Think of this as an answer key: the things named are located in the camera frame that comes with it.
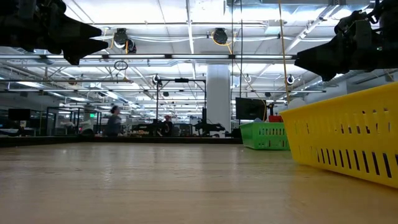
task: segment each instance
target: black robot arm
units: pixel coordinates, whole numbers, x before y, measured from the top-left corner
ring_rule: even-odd
[[[380,28],[371,24],[379,22]],[[295,65],[322,77],[324,82],[350,70],[398,68],[398,1],[376,1],[369,14],[354,11],[335,27],[327,44],[297,53]]]
[[[78,65],[80,59],[103,50],[108,43],[93,40],[100,29],[65,15],[62,0],[3,0],[0,7],[0,45],[20,47],[28,52],[46,49],[63,52],[65,59]]]

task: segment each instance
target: white column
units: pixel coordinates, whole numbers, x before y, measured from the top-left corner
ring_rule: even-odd
[[[207,66],[207,122],[220,123],[229,132],[231,132],[230,86],[231,73],[228,65]]]

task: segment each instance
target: person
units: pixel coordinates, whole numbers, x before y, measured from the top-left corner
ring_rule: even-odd
[[[113,106],[111,109],[112,116],[108,119],[106,124],[105,134],[107,137],[117,137],[120,133],[121,121],[119,117],[120,109],[118,106]]]
[[[164,116],[165,121],[162,126],[162,136],[170,137],[173,130],[173,122],[171,122],[172,117],[169,115]]]

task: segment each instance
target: rope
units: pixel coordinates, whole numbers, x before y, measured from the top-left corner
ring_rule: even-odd
[[[287,89],[287,72],[286,72],[286,55],[285,55],[285,40],[284,40],[284,30],[283,30],[283,21],[282,21],[282,0],[278,0],[278,5],[279,5],[279,21],[280,21],[280,36],[282,39],[282,55],[284,59],[284,72],[285,72],[285,90],[286,90],[286,98],[287,98],[287,103],[290,103],[290,96],[289,96],[289,91]]]

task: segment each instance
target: ceiling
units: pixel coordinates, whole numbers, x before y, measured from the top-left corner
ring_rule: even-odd
[[[103,30],[103,36],[98,38],[111,45],[113,33],[117,28],[127,28],[129,37],[137,46],[137,54],[223,54],[231,52],[228,47],[216,45],[211,38],[215,28],[224,28],[231,42],[231,51],[239,55],[281,55],[282,39],[280,33],[280,16],[277,1],[243,0],[242,14],[240,0],[64,0],[67,4],[66,15],[78,21],[91,24]],[[365,0],[347,0],[347,5],[331,6],[329,1],[289,0],[283,1],[282,19],[284,21],[284,45],[286,54],[295,55],[301,50],[318,46],[328,42],[334,36],[334,26],[342,17],[348,16],[353,10],[371,8],[372,3]],[[47,54],[38,50],[37,54]],[[0,54],[23,54],[20,49],[0,47]],[[123,50],[113,46],[97,54],[124,54]],[[68,65],[64,60],[51,60],[51,65],[37,60],[9,59],[3,62],[12,65],[5,66],[7,71],[2,77],[23,78],[26,80],[43,79],[46,74],[53,80],[67,80],[69,78],[86,80],[111,80],[101,84],[103,89],[112,90],[150,90],[152,78],[159,74],[161,78],[196,78],[205,79],[207,65],[214,60],[144,60],[127,59],[129,68],[126,72],[114,71],[116,60],[82,60],[80,67]],[[217,63],[227,63],[234,75],[239,75],[240,61],[232,63],[224,60]],[[283,90],[284,65],[282,60],[245,60],[242,64],[243,74],[256,90]],[[320,80],[312,72],[293,65],[287,61],[287,75],[293,75],[296,82],[291,89],[305,83]],[[134,83],[121,83],[126,76]],[[89,87],[89,83],[43,83],[37,88],[51,89],[79,89]],[[13,84],[13,88],[32,88],[32,86]],[[201,92],[190,93],[188,90],[199,90],[194,83],[172,83],[165,90],[181,89],[184,93],[170,93],[163,99],[203,99]],[[243,90],[250,90],[244,80]],[[120,103],[120,98],[127,102],[153,104],[154,93],[115,93],[119,100],[109,96],[100,96],[98,92],[76,93],[58,92],[62,96],[86,98],[90,102]],[[247,97],[257,97],[254,93],[245,93]],[[271,100],[277,100],[281,94],[273,94]],[[198,104],[187,103],[182,105],[191,113],[197,112]]]

